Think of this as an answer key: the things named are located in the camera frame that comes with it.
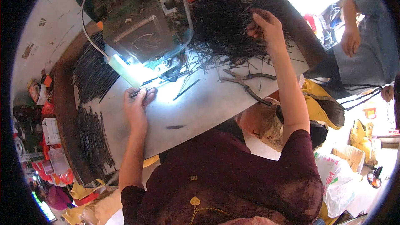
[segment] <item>maroon shirt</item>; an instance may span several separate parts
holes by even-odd
[[[59,186],[51,186],[46,193],[45,202],[53,209],[64,210],[68,208],[67,204],[72,204],[70,198]]]
[[[190,199],[197,196],[198,208],[214,207],[240,218],[262,216],[279,224],[310,224],[323,196],[312,151],[305,130],[292,133],[278,161],[251,154],[229,133],[209,130],[168,152],[147,181],[147,191],[136,186],[122,190],[124,223],[189,224]],[[233,218],[205,210],[193,224]]]

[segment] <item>man's arm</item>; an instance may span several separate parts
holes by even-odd
[[[352,2],[357,13],[362,13],[368,17],[380,15],[385,10],[381,0],[352,0]]]
[[[360,45],[360,32],[357,28],[356,16],[359,10],[354,0],[344,0],[343,2],[343,17],[344,17],[344,32],[340,45],[343,52],[352,57]]]
[[[263,37],[266,50],[274,63],[280,104],[285,119],[283,140],[287,141],[298,129],[310,132],[307,104],[286,50],[282,24],[271,12],[260,9],[251,11],[254,12],[254,21],[247,27],[248,35],[254,38]]]
[[[143,148],[147,133],[147,118],[144,109],[156,97],[157,89],[148,92],[141,89],[135,99],[129,96],[139,89],[130,88],[125,91],[124,109],[130,122],[130,135],[124,159],[120,168],[118,187],[122,191],[127,186],[143,187]]]

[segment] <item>cardboard box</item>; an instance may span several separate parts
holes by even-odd
[[[57,120],[55,118],[44,118],[42,127],[46,145],[61,143],[60,133],[58,132],[57,127]]]
[[[365,160],[365,152],[351,145],[334,147],[332,154],[346,160],[353,172],[361,173]]]

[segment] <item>red bag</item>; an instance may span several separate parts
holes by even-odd
[[[49,103],[48,101],[46,101],[43,105],[42,108],[42,114],[46,115],[46,114],[53,114],[55,115],[56,113],[54,112],[54,104],[53,103]]]
[[[65,184],[71,184],[74,181],[74,174],[71,169],[67,170],[67,173],[60,176],[61,181]]]
[[[32,163],[32,166],[34,168],[34,170],[36,170],[38,173],[38,175],[45,181],[52,181],[51,176],[46,175],[42,166],[42,163]]]
[[[99,195],[100,195],[99,193],[93,192],[93,193],[91,193],[90,195],[88,195],[88,196],[82,198],[81,200],[79,200],[79,199],[74,199],[74,201],[75,201],[75,204],[79,207],[79,206],[82,206],[82,205],[84,205],[84,204],[86,204],[86,203],[88,203],[88,202],[90,202],[90,201],[93,201],[93,200],[96,199]]]

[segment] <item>woman's left hand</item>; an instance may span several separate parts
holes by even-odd
[[[125,114],[129,120],[131,132],[136,132],[138,135],[145,136],[147,132],[147,117],[145,113],[146,106],[148,106],[157,94],[157,88],[129,88],[125,91],[124,96],[124,109]],[[135,98],[130,98],[134,93],[138,93]]]

